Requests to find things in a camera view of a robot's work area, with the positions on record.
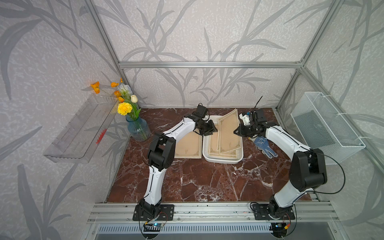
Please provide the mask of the beige stationery sheet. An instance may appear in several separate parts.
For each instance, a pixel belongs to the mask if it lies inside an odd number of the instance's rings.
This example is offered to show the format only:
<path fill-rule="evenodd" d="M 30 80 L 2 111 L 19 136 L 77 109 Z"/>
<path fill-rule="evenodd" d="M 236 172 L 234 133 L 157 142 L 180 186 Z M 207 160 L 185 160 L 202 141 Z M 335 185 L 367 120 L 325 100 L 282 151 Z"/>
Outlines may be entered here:
<path fill-rule="evenodd" d="M 176 143 L 175 159 L 200 159 L 202 157 L 203 137 L 190 132 Z"/>
<path fill-rule="evenodd" d="M 221 130 L 221 146 L 223 150 L 231 151 L 241 148 L 242 139 L 234 134 L 234 130 L 239 126 L 238 110 L 234 109 L 230 113 L 218 118 Z"/>

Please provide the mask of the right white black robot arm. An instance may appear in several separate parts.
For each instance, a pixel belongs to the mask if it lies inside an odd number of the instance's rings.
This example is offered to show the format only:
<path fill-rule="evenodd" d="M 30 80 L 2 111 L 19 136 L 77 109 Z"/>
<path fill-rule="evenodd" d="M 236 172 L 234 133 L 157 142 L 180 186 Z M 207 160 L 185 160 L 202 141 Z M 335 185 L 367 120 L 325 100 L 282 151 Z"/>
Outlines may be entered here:
<path fill-rule="evenodd" d="M 240 124 L 234 134 L 241 137 L 264 137 L 272 141 L 290 159 L 289 181 L 274 194 L 269 203 L 270 214 L 293 206 L 305 193 L 327 183 L 325 156 L 320 149 L 311 149 L 289 135 L 273 122 Z"/>

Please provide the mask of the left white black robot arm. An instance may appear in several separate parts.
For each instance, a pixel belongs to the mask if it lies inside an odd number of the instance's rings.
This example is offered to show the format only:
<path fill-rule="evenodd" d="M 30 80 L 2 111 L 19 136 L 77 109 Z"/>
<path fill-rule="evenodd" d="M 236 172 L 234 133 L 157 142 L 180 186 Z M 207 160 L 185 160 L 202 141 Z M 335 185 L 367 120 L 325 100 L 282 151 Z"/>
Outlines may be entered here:
<path fill-rule="evenodd" d="M 194 132 L 200 136 L 209 136 L 217 132 L 212 120 L 189 115 L 173 128 L 155 134 L 148 151 L 149 179 L 144 197 L 138 202 L 141 209 L 154 213 L 160 209 L 162 186 L 167 168 L 175 158 L 176 144 L 187 134 Z"/>

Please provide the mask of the beige stationery paper stack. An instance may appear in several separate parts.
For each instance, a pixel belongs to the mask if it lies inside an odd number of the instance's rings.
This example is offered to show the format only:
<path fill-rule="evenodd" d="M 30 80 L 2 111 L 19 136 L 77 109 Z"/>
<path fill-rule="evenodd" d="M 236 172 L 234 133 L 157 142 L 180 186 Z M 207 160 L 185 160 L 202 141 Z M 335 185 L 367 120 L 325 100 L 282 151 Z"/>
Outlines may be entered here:
<path fill-rule="evenodd" d="M 218 129 L 217 133 L 213 133 L 210 136 L 210 142 L 208 144 L 208 157 L 212 159 L 224 159 L 225 161 L 239 161 L 242 159 L 242 155 L 238 150 L 223 150 L 221 146 L 221 130 L 219 124 L 216 122 L 215 127 Z"/>

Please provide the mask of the white plastic storage box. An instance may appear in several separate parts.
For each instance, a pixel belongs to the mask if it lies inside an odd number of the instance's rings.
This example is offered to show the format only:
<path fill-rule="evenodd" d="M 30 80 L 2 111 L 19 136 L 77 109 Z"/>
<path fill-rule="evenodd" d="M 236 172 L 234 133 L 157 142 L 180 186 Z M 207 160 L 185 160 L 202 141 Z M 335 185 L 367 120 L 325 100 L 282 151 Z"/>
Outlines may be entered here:
<path fill-rule="evenodd" d="M 213 121 L 217 132 L 203 137 L 203 146 L 202 146 L 202 155 L 204 159 L 211 163 L 218 164 L 237 164 L 244 157 L 244 148 L 243 141 L 240 137 L 238 139 L 236 146 L 231 147 L 231 140 L 235 139 L 235 135 L 232 134 L 232 137 L 229 138 L 228 133 L 221 134 L 221 118 L 222 116 L 210 116 L 210 119 Z"/>

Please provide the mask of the blue white dotted glove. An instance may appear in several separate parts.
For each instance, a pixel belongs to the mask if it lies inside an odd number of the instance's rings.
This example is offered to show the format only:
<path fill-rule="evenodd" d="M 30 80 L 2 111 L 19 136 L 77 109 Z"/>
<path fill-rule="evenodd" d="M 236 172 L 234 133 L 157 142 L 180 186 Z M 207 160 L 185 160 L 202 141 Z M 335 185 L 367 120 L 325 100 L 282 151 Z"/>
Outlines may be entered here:
<path fill-rule="evenodd" d="M 268 140 L 265 137 L 257 136 L 253 143 L 256 147 L 269 159 L 278 157 L 277 153 L 270 147 Z"/>

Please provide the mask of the blue glass vase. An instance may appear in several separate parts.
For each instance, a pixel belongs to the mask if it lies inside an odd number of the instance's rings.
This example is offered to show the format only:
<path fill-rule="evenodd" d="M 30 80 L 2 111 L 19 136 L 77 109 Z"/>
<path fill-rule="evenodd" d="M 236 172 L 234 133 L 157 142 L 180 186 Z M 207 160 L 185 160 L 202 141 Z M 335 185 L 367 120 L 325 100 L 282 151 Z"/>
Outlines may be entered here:
<path fill-rule="evenodd" d="M 137 142 L 144 142 L 150 138 L 151 131 L 144 119 L 138 117 L 134 120 L 130 116 L 126 116 L 126 120 L 128 122 L 128 130 L 134 140 Z"/>

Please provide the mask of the yellow orange artificial flowers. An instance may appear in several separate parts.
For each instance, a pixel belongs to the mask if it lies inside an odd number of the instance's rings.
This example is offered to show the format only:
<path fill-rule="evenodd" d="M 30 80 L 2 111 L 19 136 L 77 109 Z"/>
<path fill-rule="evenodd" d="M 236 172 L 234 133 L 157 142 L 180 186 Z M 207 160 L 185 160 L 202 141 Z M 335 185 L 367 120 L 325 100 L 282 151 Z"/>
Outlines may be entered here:
<path fill-rule="evenodd" d="M 135 121 L 139 118 L 141 108 L 139 107 L 139 99 L 133 94 L 129 85 L 124 84 L 123 79 L 120 83 L 112 82 L 111 88 L 116 89 L 114 96 L 117 98 L 118 113 L 122 116 L 129 117 L 129 120 Z"/>

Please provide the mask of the red pen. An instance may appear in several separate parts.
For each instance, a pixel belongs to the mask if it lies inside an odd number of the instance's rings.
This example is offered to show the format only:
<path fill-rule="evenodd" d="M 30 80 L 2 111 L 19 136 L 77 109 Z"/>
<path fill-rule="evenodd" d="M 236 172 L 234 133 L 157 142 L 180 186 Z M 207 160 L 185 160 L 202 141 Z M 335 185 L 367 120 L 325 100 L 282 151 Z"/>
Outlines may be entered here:
<path fill-rule="evenodd" d="M 103 139 L 104 135 L 106 134 L 106 132 L 107 132 L 107 129 L 104 129 L 104 130 L 101 132 L 101 134 L 99 135 L 99 137 L 98 137 L 98 139 L 97 139 L 97 141 L 96 141 L 96 144 L 97 144 L 97 145 L 102 141 L 102 139 Z"/>

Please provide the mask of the left green circuit board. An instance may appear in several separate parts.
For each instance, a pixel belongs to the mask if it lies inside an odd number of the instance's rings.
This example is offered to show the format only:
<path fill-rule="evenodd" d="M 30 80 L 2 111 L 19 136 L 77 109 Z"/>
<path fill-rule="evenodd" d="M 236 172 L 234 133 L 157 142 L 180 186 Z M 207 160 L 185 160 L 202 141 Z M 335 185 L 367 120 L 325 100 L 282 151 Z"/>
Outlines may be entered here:
<path fill-rule="evenodd" d="M 143 225 L 145 232 L 160 232 L 161 229 L 166 225 L 166 222 L 155 222 L 155 223 L 149 223 L 146 222 Z"/>

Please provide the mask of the aluminium cage frame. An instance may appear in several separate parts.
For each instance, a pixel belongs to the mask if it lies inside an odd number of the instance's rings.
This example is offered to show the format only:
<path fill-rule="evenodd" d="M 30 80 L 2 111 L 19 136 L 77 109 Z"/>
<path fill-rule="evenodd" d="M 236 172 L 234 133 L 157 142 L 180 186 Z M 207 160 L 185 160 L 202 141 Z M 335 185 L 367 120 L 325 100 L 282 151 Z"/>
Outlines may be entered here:
<path fill-rule="evenodd" d="M 144 107 L 327 104 L 328 163 L 384 167 L 383 1 L 91 1 L 118 72 Z"/>

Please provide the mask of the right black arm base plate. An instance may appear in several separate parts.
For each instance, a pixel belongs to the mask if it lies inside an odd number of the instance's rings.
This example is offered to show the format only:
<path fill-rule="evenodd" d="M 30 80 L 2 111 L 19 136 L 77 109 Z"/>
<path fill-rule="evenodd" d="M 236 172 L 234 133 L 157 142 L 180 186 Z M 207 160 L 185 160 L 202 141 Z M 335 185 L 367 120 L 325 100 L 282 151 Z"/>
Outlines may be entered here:
<path fill-rule="evenodd" d="M 257 202 L 250 203 L 251 211 L 255 220 L 295 220 L 295 211 L 293 207 L 280 208 L 277 204 L 260 204 Z"/>

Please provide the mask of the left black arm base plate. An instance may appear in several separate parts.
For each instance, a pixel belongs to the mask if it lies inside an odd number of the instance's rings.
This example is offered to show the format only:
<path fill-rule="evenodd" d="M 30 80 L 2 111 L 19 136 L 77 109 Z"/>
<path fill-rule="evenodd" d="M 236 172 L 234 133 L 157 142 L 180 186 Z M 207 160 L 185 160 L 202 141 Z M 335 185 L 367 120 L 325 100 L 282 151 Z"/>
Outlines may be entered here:
<path fill-rule="evenodd" d="M 142 206 L 136 205 L 133 215 L 133 221 L 172 221 L 174 218 L 175 205 L 161 204 L 155 208 L 155 211 L 146 211 Z"/>

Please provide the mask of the aluminium front rail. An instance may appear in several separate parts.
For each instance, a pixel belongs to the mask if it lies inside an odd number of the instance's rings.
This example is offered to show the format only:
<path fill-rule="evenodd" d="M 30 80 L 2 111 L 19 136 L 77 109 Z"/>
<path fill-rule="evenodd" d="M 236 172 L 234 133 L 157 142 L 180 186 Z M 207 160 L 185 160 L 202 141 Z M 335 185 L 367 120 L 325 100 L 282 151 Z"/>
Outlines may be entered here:
<path fill-rule="evenodd" d="M 88 224 L 130 224 L 136 203 L 95 204 Z M 168 223 L 250 223 L 255 220 L 248 202 L 174 203 L 173 220 Z M 298 222 L 338 222 L 330 202 L 296 202 L 292 214 Z"/>

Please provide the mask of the clear acrylic wall shelf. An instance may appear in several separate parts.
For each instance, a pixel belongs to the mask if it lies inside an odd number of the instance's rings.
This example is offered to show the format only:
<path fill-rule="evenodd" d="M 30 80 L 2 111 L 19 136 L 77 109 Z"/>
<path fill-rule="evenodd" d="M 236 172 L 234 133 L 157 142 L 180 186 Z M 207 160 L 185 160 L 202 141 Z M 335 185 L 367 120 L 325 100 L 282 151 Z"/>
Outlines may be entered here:
<path fill-rule="evenodd" d="M 87 164 L 99 144 L 96 141 L 115 118 L 118 100 L 92 95 L 44 151 L 54 163 Z"/>

